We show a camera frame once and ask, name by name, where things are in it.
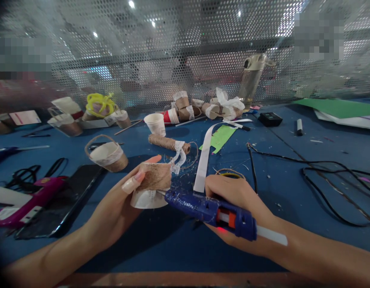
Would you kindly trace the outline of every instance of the hand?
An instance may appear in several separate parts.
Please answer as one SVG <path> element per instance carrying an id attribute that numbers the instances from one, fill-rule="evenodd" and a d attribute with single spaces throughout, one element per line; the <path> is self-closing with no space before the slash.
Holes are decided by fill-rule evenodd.
<path id="1" fill-rule="evenodd" d="M 208 197 L 213 197 L 213 195 L 217 194 L 231 204 L 250 211 L 258 225 L 283 233 L 279 219 L 273 215 L 244 179 L 209 175 L 205 180 L 205 191 Z M 250 242 L 244 238 L 236 237 L 233 233 L 226 230 L 221 231 L 213 226 L 206 225 L 225 243 L 248 253 L 269 257 L 273 249 L 278 248 L 278 244 L 261 236 L 257 237 L 257 241 Z"/>
<path id="2" fill-rule="evenodd" d="M 146 162 L 157 163 L 160 160 L 161 156 L 157 155 Z M 134 168 L 105 195 L 82 227 L 80 234 L 84 241 L 93 249 L 97 249 L 98 253 L 112 246 L 142 212 L 141 209 L 130 206 L 132 195 L 129 194 L 130 191 L 126 193 L 122 189 L 131 177 L 142 182 L 145 173 L 139 172 L 139 167 L 140 165 Z"/>

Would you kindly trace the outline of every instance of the blue glue gun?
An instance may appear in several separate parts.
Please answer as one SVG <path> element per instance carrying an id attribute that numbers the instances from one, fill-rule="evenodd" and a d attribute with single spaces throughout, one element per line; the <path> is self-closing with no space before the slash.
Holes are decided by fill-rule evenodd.
<path id="1" fill-rule="evenodd" d="M 220 227 L 249 241 L 257 240 L 257 223 L 252 214 L 226 201 L 178 190 L 161 191 L 165 201 L 174 208 L 206 224 Z"/>

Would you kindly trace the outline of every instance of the black box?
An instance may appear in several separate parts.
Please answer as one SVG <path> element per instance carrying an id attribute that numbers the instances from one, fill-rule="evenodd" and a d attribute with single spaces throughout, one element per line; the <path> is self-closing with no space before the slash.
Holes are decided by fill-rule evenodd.
<path id="1" fill-rule="evenodd" d="M 276 127 L 282 122 L 282 118 L 273 112 L 260 113 L 258 120 L 266 127 Z"/>

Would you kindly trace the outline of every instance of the hot glue gun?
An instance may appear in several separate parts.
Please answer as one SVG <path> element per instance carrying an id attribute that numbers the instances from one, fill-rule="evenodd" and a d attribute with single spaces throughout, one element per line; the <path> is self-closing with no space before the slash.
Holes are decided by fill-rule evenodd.
<path id="1" fill-rule="evenodd" d="M 174 208 L 206 224 L 227 230 L 237 237 L 255 241 L 259 235 L 281 245 L 288 245 L 285 235 L 258 226 L 249 211 L 226 201 L 199 196 L 188 191 L 157 190 L 157 192 Z"/>

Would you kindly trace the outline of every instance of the water bottle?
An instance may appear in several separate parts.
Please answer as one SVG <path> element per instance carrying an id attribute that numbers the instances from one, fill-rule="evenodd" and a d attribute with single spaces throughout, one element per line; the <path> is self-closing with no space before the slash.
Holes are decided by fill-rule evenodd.
<path id="1" fill-rule="evenodd" d="M 238 98 L 245 104 L 244 111 L 249 111 L 250 109 L 265 65 L 273 67 L 276 64 L 262 53 L 251 55 L 244 61 L 244 74 L 242 75 L 241 87 L 238 92 Z"/>

